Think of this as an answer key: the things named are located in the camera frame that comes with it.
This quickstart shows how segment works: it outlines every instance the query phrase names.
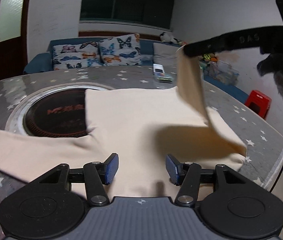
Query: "metal rim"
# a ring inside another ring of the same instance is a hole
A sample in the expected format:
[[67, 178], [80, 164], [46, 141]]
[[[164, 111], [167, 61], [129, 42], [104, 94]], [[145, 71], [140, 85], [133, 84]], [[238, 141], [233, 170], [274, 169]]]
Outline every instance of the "metal rim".
[[5, 130], [9, 132], [13, 132], [16, 134], [26, 135], [29, 136], [29, 134], [26, 132], [23, 120], [24, 116], [26, 115], [27, 111], [30, 109], [30, 107], [36, 103], [38, 100], [51, 95], [53, 93], [63, 91], [63, 90], [70, 90], [70, 89], [78, 89], [78, 88], [86, 88], [86, 89], [92, 89], [92, 90], [113, 90], [114, 88], [104, 86], [102, 84], [97, 83], [90, 83], [90, 82], [83, 82], [83, 83], [71, 83], [71, 84], [63, 84], [63, 85], [57, 85], [53, 87], [47, 87], [41, 90], [36, 91], [35, 93], [32, 93], [31, 95], [24, 98], [12, 111], [11, 115], [9, 116]]

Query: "window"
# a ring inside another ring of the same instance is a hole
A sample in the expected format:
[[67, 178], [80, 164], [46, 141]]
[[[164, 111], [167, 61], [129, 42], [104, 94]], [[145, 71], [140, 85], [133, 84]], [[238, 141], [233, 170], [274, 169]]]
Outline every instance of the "window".
[[0, 42], [20, 36], [24, 0], [0, 0]]
[[80, 20], [111, 20], [169, 29], [174, 0], [82, 0]]

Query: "round black disc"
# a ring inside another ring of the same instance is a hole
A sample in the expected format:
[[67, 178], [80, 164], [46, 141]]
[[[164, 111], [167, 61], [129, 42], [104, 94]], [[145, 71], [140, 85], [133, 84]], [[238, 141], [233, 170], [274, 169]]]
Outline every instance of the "round black disc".
[[278, 235], [283, 227], [283, 203], [266, 190], [245, 184], [208, 195], [200, 204], [200, 214], [210, 228], [236, 239]]
[[84, 214], [83, 201], [75, 194], [14, 194], [0, 203], [0, 225], [16, 239], [49, 239], [75, 228]]
[[85, 90], [62, 90], [39, 99], [24, 117], [26, 132], [33, 136], [55, 138], [87, 135]]

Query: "gray table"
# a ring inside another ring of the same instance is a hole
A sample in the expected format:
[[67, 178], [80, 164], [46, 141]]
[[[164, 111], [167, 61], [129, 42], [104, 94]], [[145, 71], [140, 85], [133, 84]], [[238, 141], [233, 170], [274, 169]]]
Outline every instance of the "gray table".
[[[176, 68], [165, 71], [176, 78]], [[88, 69], [59, 70], [19, 76], [0, 81], [0, 129], [16, 105], [27, 95], [53, 85], [76, 82], [95, 82], [113, 87], [166, 89], [175, 84], [158, 83], [152, 68], [146, 66], [107, 66]], [[218, 110], [232, 130], [248, 144], [248, 157], [240, 173], [268, 188], [283, 161], [283, 136], [258, 115], [215, 86], [204, 82], [208, 106]], [[24, 183], [0, 172], [0, 202]], [[4, 237], [0, 227], [0, 239]]]

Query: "cream cloth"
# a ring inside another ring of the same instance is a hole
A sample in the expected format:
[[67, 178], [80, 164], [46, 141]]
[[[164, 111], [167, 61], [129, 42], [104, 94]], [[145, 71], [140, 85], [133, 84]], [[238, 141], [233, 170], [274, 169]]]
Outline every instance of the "cream cloth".
[[[60, 163], [81, 168], [119, 155], [112, 196], [171, 196], [179, 187], [169, 182], [165, 156], [193, 161], [203, 168], [224, 163], [238, 170], [245, 144], [220, 115], [205, 107], [197, 59], [178, 51], [177, 88], [86, 91], [89, 135], [42, 138], [0, 131], [0, 170], [30, 182]], [[85, 196], [83, 184], [73, 191]]]

